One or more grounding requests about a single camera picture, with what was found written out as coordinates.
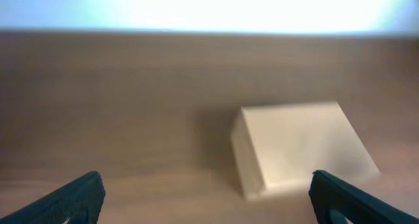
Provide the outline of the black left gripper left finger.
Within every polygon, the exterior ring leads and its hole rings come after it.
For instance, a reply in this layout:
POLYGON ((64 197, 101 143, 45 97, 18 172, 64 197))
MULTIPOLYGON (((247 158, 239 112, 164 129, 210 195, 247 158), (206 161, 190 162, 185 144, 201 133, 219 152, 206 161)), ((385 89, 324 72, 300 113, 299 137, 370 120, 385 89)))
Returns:
POLYGON ((1 218, 1 224, 97 223, 105 199, 101 175, 91 171, 1 218))

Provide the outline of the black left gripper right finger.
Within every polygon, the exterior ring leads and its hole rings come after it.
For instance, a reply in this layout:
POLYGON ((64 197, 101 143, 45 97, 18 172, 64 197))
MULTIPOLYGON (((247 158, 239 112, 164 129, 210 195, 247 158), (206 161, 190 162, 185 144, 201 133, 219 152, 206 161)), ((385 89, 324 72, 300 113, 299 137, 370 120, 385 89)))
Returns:
POLYGON ((418 218, 325 170, 313 173, 308 194, 319 224, 418 224, 418 218))

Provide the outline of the brown cardboard box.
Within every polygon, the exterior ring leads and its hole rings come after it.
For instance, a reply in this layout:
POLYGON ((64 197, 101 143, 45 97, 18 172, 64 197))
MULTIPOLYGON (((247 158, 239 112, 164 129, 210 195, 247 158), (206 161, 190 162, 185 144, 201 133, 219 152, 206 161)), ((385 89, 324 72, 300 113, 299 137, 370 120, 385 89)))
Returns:
POLYGON ((338 102, 243 107, 230 138, 249 201, 306 191, 316 170, 348 183, 380 175, 338 102))

